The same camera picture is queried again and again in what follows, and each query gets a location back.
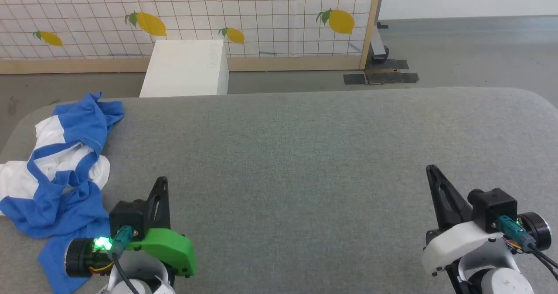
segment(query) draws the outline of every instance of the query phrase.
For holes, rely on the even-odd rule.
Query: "gray floor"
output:
[[[558,17],[383,21],[390,58],[406,59],[416,84],[345,85],[349,72],[231,73],[229,93],[497,86],[534,91],[558,106]],[[80,99],[137,97],[143,73],[0,75],[0,148],[39,107]]]

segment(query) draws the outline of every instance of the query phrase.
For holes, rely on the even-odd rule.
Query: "gray fabric tablecloth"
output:
[[[516,89],[123,99],[126,115],[104,154],[106,210],[170,184],[171,222],[197,254],[177,293],[452,293],[425,275],[424,236],[436,226],[425,167],[438,165],[466,195],[500,187],[520,212],[558,230],[558,112]],[[26,160],[28,115],[0,161]],[[46,240],[0,219],[4,293],[44,293],[37,260]],[[547,254],[558,259],[558,246]],[[516,260],[537,293],[556,288],[528,255]],[[78,293],[96,293],[94,277]]]

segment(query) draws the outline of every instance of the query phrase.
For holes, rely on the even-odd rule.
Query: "white box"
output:
[[[139,96],[226,95],[228,87],[223,40],[158,40]]]

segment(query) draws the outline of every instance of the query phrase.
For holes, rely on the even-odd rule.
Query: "grid patterned fabric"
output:
[[[0,58],[149,57],[225,39],[229,57],[362,53],[371,0],[0,0]]]

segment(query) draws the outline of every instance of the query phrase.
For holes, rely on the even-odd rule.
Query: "yellow lemon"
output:
[[[354,18],[344,10],[326,10],[317,14],[316,22],[321,19],[325,24],[329,20],[329,27],[339,34],[352,34],[354,28]]]
[[[142,28],[143,31],[152,36],[167,36],[167,28],[165,27],[165,24],[152,14],[133,12],[124,16],[124,22],[126,24],[128,23],[128,20],[130,21],[130,24],[133,24],[136,28],[136,24],[139,24],[139,27]]]
[[[244,35],[242,34],[242,32],[236,30],[235,28],[225,27],[219,29],[218,33],[222,34],[223,36],[229,36],[229,40],[231,40],[231,42],[233,43],[244,44]]]
[[[33,37],[37,37],[39,40],[42,39],[50,45],[63,46],[62,40],[60,40],[60,38],[58,38],[57,35],[52,34],[50,32],[46,32],[46,31],[33,32]]]

